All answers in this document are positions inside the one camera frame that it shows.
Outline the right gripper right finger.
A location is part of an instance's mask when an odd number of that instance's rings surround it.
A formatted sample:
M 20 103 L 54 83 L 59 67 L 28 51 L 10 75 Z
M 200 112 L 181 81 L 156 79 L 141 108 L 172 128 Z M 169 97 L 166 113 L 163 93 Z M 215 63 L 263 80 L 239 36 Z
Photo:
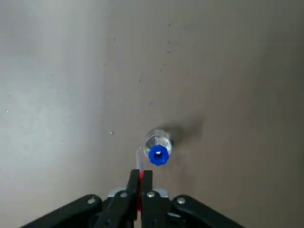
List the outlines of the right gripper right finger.
M 238 228 L 239 224 L 193 197 L 181 194 L 170 200 L 152 188 L 153 172 L 141 174 L 143 228 Z

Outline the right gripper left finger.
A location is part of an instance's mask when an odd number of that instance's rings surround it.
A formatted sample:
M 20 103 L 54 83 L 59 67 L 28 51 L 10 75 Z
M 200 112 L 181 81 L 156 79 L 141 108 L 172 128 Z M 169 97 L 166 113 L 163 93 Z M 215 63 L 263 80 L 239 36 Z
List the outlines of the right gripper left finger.
M 131 170 L 125 188 L 113 190 L 107 199 L 88 194 L 37 218 L 24 228 L 119 228 L 136 219 L 140 171 Z

